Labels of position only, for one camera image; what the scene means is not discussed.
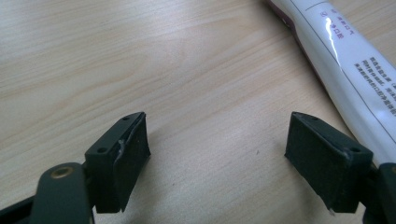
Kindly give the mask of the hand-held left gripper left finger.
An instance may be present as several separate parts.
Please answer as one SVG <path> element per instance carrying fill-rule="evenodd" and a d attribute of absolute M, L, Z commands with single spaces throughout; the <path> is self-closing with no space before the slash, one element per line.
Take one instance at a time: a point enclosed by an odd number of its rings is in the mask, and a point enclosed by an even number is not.
<path fill-rule="evenodd" d="M 119 119 L 85 153 L 97 213 L 124 211 L 150 156 L 146 113 Z"/>

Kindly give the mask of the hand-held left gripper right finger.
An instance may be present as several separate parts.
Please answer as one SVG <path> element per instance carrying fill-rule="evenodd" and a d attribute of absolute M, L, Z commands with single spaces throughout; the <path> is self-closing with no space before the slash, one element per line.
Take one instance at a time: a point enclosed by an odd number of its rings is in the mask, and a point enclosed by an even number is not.
<path fill-rule="evenodd" d="M 374 153 L 325 121 L 300 112 L 290 116 L 285 157 L 326 207 L 353 213 L 358 182 L 368 174 Z"/>

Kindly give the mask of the white toothpaste tube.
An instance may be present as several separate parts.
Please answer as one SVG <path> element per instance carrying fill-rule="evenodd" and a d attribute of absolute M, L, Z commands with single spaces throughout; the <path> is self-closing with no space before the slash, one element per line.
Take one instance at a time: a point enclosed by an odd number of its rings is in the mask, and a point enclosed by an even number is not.
<path fill-rule="evenodd" d="M 289 26 L 349 130 L 396 163 L 396 67 L 329 0 L 266 0 Z"/>

